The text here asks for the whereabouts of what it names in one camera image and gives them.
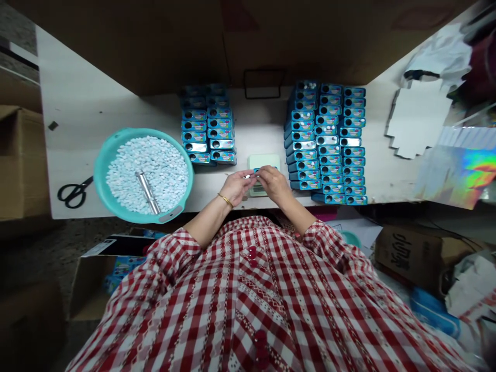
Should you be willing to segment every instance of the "metal tube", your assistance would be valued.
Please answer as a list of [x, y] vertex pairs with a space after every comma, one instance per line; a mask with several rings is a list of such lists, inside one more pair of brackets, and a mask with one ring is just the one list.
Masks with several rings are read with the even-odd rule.
[[157, 201], [155, 200], [151, 192], [150, 184], [148, 183], [148, 180], [145, 177], [145, 173], [136, 172], [135, 175], [138, 178], [138, 182], [140, 183], [141, 189], [145, 194], [146, 201], [148, 202], [151, 211], [153, 212], [153, 214], [159, 214], [160, 213], [159, 205], [157, 204]]

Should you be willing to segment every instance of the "hand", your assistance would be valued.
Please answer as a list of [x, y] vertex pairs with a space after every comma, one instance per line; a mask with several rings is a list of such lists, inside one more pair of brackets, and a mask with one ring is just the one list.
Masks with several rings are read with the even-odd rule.
[[265, 165], [257, 172], [257, 176], [260, 176], [258, 180], [269, 198], [279, 207], [281, 203], [293, 199], [286, 177], [276, 168]]
[[243, 200], [243, 196], [246, 192], [257, 182], [257, 179], [253, 174], [253, 169], [248, 169], [246, 171], [240, 170], [239, 172], [229, 175], [219, 194], [229, 199], [232, 205], [237, 207]]

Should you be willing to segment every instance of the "floor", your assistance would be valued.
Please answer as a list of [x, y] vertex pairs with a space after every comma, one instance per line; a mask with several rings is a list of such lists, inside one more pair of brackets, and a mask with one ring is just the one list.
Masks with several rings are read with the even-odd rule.
[[[34, 24], [0, 0], [0, 37], [36, 54]], [[0, 53], [0, 66], [39, 82], [38, 72]], [[21, 239], [4, 246], [0, 290], [22, 283], [56, 278], [67, 309], [78, 258], [111, 234], [127, 233], [131, 224], [118, 218], [64, 221], [63, 226], [36, 238]], [[401, 286], [380, 273], [392, 289], [406, 296]], [[66, 347], [53, 366], [63, 371], [89, 338], [97, 321], [70, 322]]]

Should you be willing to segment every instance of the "pink item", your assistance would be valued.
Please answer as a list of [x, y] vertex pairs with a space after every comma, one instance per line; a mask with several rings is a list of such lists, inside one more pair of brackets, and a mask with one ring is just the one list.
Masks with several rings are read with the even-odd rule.
[[323, 222], [332, 221], [337, 216], [337, 206], [306, 207], [308, 211]]

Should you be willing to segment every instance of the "gold bracelet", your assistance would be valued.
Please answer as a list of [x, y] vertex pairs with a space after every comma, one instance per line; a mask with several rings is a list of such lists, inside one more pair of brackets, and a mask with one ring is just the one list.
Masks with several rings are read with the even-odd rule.
[[234, 205], [230, 202], [228, 198], [222, 196], [220, 193], [217, 193], [217, 195], [223, 198], [226, 201], [226, 203], [228, 203], [231, 206], [231, 208], [234, 208]]

